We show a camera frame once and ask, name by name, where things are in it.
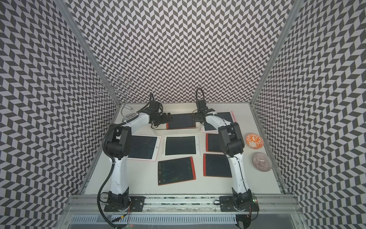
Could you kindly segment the red writing tablet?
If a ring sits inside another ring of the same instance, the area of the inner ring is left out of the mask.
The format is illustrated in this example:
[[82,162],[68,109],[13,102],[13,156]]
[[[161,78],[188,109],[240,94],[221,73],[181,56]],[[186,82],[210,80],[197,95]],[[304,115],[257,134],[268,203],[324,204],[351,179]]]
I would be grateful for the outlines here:
[[204,154],[203,169],[205,177],[232,177],[230,165],[225,155]]
[[158,161],[158,186],[196,180],[193,157]]
[[168,130],[187,129],[196,127],[195,119],[192,113],[172,114],[171,120],[166,124]]

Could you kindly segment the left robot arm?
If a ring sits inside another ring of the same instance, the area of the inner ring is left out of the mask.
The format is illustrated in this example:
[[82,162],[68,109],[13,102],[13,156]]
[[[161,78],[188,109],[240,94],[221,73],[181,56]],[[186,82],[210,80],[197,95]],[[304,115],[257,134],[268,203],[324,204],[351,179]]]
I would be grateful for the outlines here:
[[107,178],[102,183],[97,193],[97,207],[104,221],[114,229],[120,227],[114,224],[105,215],[102,209],[101,197],[107,195],[104,202],[106,207],[113,211],[127,211],[120,219],[126,217],[130,210],[132,200],[129,197],[129,187],[127,184],[127,160],[132,151],[132,134],[146,124],[153,124],[155,127],[166,124],[170,121],[171,115],[164,113],[162,103],[157,102],[153,93],[149,94],[149,100],[136,113],[132,113],[124,118],[120,124],[111,124],[102,140],[103,153],[110,159],[111,169]]

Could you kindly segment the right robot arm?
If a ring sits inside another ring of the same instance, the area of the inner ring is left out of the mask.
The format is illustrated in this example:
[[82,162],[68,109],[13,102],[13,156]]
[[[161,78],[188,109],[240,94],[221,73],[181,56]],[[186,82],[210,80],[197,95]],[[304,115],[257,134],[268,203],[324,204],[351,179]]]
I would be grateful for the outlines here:
[[256,198],[246,180],[243,169],[243,151],[245,142],[237,122],[229,122],[220,117],[217,112],[209,108],[206,103],[205,94],[202,88],[195,90],[195,103],[197,110],[195,119],[202,124],[209,124],[218,131],[219,146],[226,156],[232,174],[232,206],[239,212],[249,211],[249,214],[237,218],[237,222],[250,223],[259,215]]

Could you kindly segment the pink writing tablet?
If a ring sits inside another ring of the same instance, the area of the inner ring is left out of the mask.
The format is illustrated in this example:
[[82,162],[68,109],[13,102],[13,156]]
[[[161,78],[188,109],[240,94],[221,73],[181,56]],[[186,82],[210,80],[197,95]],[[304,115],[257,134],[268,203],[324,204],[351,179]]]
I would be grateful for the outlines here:
[[160,143],[160,136],[133,135],[132,151],[129,154],[128,159],[156,161]]
[[[206,118],[209,118],[209,120],[214,121],[214,125],[210,124],[206,120]],[[236,122],[236,119],[233,118],[233,113],[231,111],[209,113],[209,116],[204,118],[201,131],[202,132],[217,131],[219,127],[227,126],[233,122]]]

